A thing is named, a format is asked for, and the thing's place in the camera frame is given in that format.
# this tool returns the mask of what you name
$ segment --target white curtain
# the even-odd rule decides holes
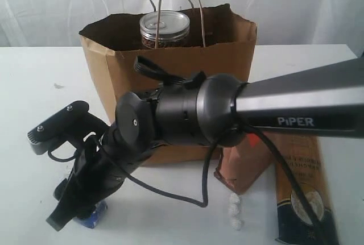
[[[364,50],[364,0],[201,1],[230,3],[234,12],[257,22],[258,44],[347,44],[357,56]],[[187,0],[162,5],[189,7]],[[0,46],[80,45],[78,32],[88,23],[113,13],[150,11],[148,0],[0,0]]]

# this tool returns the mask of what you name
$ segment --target white cotton ball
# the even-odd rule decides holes
[[[241,227],[243,226],[243,222],[237,218],[232,218],[230,220],[230,224],[231,224],[232,228],[234,228],[237,231],[239,231],[241,229]]]
[[[232,193],[230,195],[230,203],[231,204],[239,204],[240,203],[240,198],[238,195],[236,195],[235,193]]]
[[[239,214],[240,213],[240,208],[239,208],[239,206],[238,205],[236,205],[236,204],[231,204],[230,206],[229,206],[229,215],[231,216],[231,217],[235,217],[237,214]]]

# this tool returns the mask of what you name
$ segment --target robotic arm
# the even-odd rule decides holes
[[[364,137],[364,59],[251,84],[228,74],[181,78],[143,57],[135,69],[162,84],[121,97],[110,127],[88,113],[86,102],[76,101],[28,133],[38,155],[48,152],[57,160],[51,152],[66,140],[76,148],[70,159],[58,159],[75,163],[56,188],[59,203],[47,219],[57,231],[118,190],[126,177],[120,168],[131,174],[164,144],[235,146],[249,129],[231,127]],[[229,136],[221,137],[227,130]]]

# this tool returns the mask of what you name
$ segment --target blue object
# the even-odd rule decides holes
[[[87,228],[94,229],[99,223],[100,219],[106,213],[106,210],[107,210],[106,202],[100,201],[98,204],[96,204],[95,211],[92,212],[92,214],[88,218],[80,219],[76,217],[73,220]]]

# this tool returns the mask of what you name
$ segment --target black cylindrical joint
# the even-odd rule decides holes
[[[199,88],[165,86],[158,98],[155,119],[161,138],[180,146],[209,146],[198,125],[196,102]]]

